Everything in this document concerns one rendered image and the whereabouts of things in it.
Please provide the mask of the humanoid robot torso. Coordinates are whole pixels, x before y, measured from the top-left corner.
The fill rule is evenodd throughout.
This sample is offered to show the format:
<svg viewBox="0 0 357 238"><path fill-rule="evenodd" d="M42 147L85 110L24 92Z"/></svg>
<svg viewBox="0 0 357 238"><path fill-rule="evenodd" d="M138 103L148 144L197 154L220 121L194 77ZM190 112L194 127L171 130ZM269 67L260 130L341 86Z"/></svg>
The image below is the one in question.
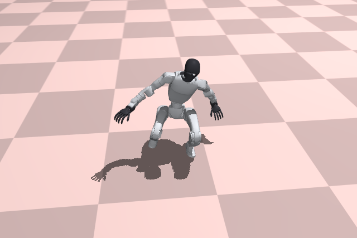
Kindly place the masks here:
<svg viewBox="0 0 357 238"><path fill-rule="evenodd" d="M168 107L168 115L174 119L184 119L183 112L185 109L185 102L188 101L198 87L198 77L195 77L191 82L183 81L180 72L176 71L174 80L168 86L168 97L171 101ZM195 74L193 74L195 76ZM182 76L182 77L181 77Z"/></svg>

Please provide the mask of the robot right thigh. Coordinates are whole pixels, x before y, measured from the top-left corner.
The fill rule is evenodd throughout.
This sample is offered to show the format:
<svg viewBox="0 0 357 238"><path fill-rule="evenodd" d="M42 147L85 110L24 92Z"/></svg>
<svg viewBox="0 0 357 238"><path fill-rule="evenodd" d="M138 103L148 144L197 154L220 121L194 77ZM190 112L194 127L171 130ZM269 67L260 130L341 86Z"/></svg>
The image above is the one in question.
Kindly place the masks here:
<svg viewBox="0 0 357 238"><path fill-rule="evenodd" d="M167 120L168 118L168 106L167 105L160 105L157 108L157 113L156 113L156 120L155 120L155 124L153 126L153 128L155 129L152 138L153 139L159 139L161 137L162 134L162 127L164 122Z"/></svg>

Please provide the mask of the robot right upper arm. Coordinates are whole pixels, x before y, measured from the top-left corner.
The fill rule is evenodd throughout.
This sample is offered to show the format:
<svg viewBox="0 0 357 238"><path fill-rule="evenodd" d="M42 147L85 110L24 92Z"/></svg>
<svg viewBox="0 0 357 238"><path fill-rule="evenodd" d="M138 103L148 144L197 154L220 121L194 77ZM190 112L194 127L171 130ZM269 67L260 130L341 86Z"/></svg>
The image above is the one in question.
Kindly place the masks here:
<svg viewBox="0 0 357 238"><path fill-rule="evenodd" d="M161 86L163 86L165 83L169 84L171 83L175 78L175 73L174 72L165 72L162 74L161 77L159 77L157 80L155 80L150 86L149 89L146 90L144 93L150 97L154 94L154 91Z"/></svg>

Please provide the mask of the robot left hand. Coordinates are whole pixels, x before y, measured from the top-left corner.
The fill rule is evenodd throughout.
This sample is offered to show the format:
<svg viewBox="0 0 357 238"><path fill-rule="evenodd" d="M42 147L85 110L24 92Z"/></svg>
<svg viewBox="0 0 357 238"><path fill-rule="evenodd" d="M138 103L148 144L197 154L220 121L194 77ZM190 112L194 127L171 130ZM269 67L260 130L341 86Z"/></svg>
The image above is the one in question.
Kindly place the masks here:
<svg viewBox="0 0 357 238"><path fill-rule="evenodd" d="M218 103L217 102L216 103L211 103L211 101L210 101L210 104L212 106L210 116L212 117L212 113L214 113L215 120L216 120L216 115L217 115L218 120L219 120L219 116L220 116L220 119L221 119L221 115L223 117L223 113L222 113L220 107L218 106ZM221 115L220 115L219 111L221 112ZM216 113L216 115L215 115L215 113ZM219 116L218 116L218 113L219 113Z"/></svg>

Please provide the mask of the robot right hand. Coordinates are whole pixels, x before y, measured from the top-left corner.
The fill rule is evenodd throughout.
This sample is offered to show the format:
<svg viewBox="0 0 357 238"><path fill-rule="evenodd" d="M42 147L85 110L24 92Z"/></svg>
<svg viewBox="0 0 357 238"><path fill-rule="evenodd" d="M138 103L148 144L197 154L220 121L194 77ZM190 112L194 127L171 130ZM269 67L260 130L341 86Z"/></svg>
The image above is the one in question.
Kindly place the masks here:
<svg viewBox="0 0 357 238"><path fill-rule="evenodd" d="M123 123L123 120L126 116L128 116L127 118L127 121L129 121L129 116L130 116L130 113L135 109L136 107L130 107L130 106L126 106L126 108L120 110L118 113L116 113L115 117L114 117L114 120L116 119L116 121L118 120L118 123L119 121L121 120L121 124ZM117 118L116 118L117 117ZM119 119L118 119L119 118Z"/></svg>

